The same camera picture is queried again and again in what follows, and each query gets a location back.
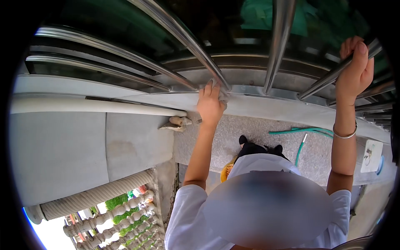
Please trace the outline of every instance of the garden hose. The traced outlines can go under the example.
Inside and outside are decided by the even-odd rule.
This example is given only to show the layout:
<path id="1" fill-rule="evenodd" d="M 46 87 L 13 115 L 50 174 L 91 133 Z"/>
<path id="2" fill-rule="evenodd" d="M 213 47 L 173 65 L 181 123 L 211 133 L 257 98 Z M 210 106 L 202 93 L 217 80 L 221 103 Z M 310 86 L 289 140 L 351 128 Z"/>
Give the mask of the garden hose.
<path id="1" fill-rule="evenodd" d="M 291 130 L 288 130 L 288 131 L 269 132 L 269 134 L 289 134 L 289 133 L 297 133 L 297 132 L 304 132 L 304 131 L 322 134 L 326 137 L 333 139 L 333 136 L 330 135 L 330 134 L 333 135 L 333 132 L 328 129 L 325 129 L 325 128 L 292 128 Z M 307 133 L 304 136 L 302 143 L 300 144 L 299 150 L 297 151 L 296 163 L 294 164 L 296 167 L 297 167 L 300 152 L 301 152 L 301 149 L 303 148 L 303 144 L 306 140 L 306 137 L 307 137 Z"/>

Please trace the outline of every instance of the stone railing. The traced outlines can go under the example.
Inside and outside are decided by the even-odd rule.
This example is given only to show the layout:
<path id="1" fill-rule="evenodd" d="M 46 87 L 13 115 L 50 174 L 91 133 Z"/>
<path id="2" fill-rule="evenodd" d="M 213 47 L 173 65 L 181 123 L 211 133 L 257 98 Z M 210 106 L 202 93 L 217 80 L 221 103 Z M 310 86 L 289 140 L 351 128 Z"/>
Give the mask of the stone railing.
<path id="1" fill-rule="evenodd" d="M 81 222 L 75 223 L 70 226 L 65 225 L 64 233 L 68 237 L 73 237 L 74 235 L 77 235 L 80 232 L 85 232 L 89 229 L 93 229 L 96 227 L 96 225 L 104 224 L 106 220 L 113 219 L 117 215 L 124 214 L 126 211 L 131 210 L 131 208 L 137 207 L 140 203 L 143 203 L 146 199 L 152 198 L 153 196 L 154 196 L 153 191 L 147 190 L 143 195 L 140 195 L 136 199 L 130 199 L 128 202 L 124 202 L 122 205 L 116 206 L 113 210 L 107 211 L 105 214 L 98 214 L 94 218 L 89 218 L 87 220 L 83 220 Z M 114 225 L 113 228 L 109 229 L 110 232 L 113 232 L 111 236 L 116 232 L 119 232 L 121 229 L 127 228 L 130 224 L 134 223 L 136 220 L 139 220 L 142 215 L 146 216 L 152 215 L 153 209 L 154 205 L 150 202 L 146 205 L 145 208 L 142 208 L 139 211 L 132 213 L 126 219 L 121 220 L 121 222 L 118 225 Z"/>
<path id="2" fill-rule="evenodd" d="M 160 234 L 160 226 L 158 226 L 156 223 L 158 222 L 158 218 L 152 217 L 153 220 L 152 222 L 147 222 L 144 221 L 141 225 L 138 227 L 132 229 L 132 231 L 129 231 L 126 233 L 125 236 L 120 237 L 118 240 L 111 242 L 109 245 L 106 245 L 105 247 L 102 247 L 101 250 L 117 250 L 122 244 L 127 244 L 128 240 L 133 240 L 127 247 L 128 249 L 136 248 L 137 246 L 140 246 L 140 244 L 147 240 L 149 236 L 154 235 L 157 233 L 157 239 L 160 239 L 161 242 L 163 240 L 163 235 Z M 93 237 L 93 241 L 83 241 L 79 242 L 76 244 L 76 249 L 78 250 L 92 250 L 95 247 L 97 247 L 99 244 L 101 244 L 104 240 L 95 238 Z"/>
<path id="3" fill-rule="evenodd" d="M 94 218 L 89 218 L 81 222 L 75 223 L 73 225 L 65 225 L 64 233 L 66 236 L 71 237 L 79 232 L 84 232 L 93 228 L 96 225 L 104 224 L 106 220 L 113 219 L 117 215 L 122 215 L 126 211 L 131 210 L 139 206 L 139 211 L 133 212 L 131 215 L 122 219 L 118 224 L 113 225 L 112 228 L 104 230 L 101 234 L 93 236 L 91 240 L 86 240 L 83 242 L 78 242 L 76 244 L 76 249 L 78 250 L 92 250 L 95 248 L 101 250 L 117 250 L 121 245 L 127 245 L 129 240 L 132 240 L 127 249 L 164 249 L 164 231 L 161 230 L 163 226 L 162 221 L 155 215 L 154 210 L 155 205 L 152 202 L 145 203 L 146 199 L 153 198 L 154 193 L 151 190 L 147 190 L 143 195 L 138 196 L 135 199 L 130 199 L 124 202 L 122 205 L 116 206 L 113 210 L 107 211 L 104 214 L 98 214 Z M 140 218 L 145 215 L 149 219 L 142 222 L 142 224 L 137 225 L 136 228 L 127 232 L 125 236 L 120 237 L 118 240 L 111 242 L 110 244 L 100 248 L 98 245 L 105 242 L 106 239 L 111 238 L 115 233 L 120 232 L 121 229 L 127 228 L 130 224 L 135 221 L 140 220 Z"/>

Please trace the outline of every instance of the silver bangle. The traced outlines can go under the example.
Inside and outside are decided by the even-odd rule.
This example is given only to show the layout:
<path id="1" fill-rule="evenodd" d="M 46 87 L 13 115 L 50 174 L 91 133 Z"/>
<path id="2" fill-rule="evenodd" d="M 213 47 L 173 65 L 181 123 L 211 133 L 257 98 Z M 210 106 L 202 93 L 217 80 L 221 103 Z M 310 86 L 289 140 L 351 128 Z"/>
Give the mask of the silver bangle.
<path id="1" fill-rule="evenodd" d="M 333 134 L 334 134 L 335 136 L 337 136 L 337 137 L 339 137 L 339 138 L 342 138 L 342 139 L 348 139 L 348 138 L 351 138 L 353 135 L 356 134 L 356 131 L 357 131 L 357 123 L 356 123 L 356 129 L 355 129 L 354 132 L 353 132 L 351 135 L 349 135 L 349 136 L 345 136 L 345 137 L 339 136 L 339 135 L 335 132 L 335 124 L 333 124 L 332 131 L 333 131 Z"/>

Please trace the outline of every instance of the white paper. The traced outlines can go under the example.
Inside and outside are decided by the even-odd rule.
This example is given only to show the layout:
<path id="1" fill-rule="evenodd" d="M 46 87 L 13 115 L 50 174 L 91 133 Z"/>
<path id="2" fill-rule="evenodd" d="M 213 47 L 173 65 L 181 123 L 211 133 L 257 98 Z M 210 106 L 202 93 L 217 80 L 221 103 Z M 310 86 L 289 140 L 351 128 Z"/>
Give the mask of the white paper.
<path id="1" fill-rule="evenodd" d="M 362 160 L 361 172 L 375 172 L 378 170 L 382 155 L 383 142 L 367 140 Z"/>

